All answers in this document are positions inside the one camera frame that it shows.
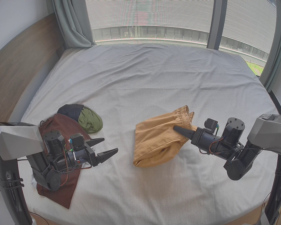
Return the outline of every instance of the green lawn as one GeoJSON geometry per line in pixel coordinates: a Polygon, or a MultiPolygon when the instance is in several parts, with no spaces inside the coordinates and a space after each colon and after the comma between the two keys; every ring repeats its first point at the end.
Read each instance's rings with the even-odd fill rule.
{"type": "Polygon", "coordinates": [[[254,74],[260,76],[260,74],[262,73],[263,71],[263,67],[255,64],[255,63],[252,63],[252,62],[247,62],[246,63],[248,64],[248,66],[251,68],[251,70],[254,72],[254,74]]]}

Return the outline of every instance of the folded tan pants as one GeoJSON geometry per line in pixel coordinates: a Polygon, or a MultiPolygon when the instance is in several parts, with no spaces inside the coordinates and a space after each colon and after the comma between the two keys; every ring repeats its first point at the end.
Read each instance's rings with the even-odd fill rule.
{"type": "Polygon", "coordinates": [[[191,125],[194,112],[189,113],[188,106],[183,106],[171,113],[166,113],[145,120],[136,125],[134,165],[152,167],[168,162],[189,140],[173,130],[174,126],[196,130],[191,125]]]}

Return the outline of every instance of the green garment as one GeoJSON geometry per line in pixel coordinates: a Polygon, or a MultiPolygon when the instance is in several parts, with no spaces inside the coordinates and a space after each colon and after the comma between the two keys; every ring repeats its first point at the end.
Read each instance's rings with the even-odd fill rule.
{"type": "Polygon", "coordinates": [[[103,121],[93,110],[83,107],[78,117],[78,123],[89,133],[96,133],[103,127],[103,121]]]}

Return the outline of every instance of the wooden headboard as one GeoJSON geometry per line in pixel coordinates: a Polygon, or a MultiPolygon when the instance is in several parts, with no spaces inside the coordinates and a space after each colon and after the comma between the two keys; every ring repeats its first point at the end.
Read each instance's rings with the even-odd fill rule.
{"type": "Polygon", "coordinates": [[[55,14],[31,25],[0,50],[0,121],[8,121],[21,94],[64,43],[55,14]]]}

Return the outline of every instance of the bed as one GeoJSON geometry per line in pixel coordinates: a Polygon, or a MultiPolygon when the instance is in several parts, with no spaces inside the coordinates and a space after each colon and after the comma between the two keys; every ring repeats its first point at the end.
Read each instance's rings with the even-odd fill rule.
{"type": "Polygon", "coordinates": [[[80,174],[70,209],[38,195],[32,170],[19,163],[29,210],[67,224],[225,224],[260,206],[271,191],[277,155],[263,151],[239,181],[224,160],[201,155],[187,142],[171,161],[133,165],[135,125],[188,105],[193,125],[229,117],[245,122],[277,110],[238,56],[217,50],[162,44],[109,44],[67,49],[44,80],[21,121],[39,125],[64,104],[84,104],[103,120],[101,152],[118,147],[105,163],[80,174]]]}

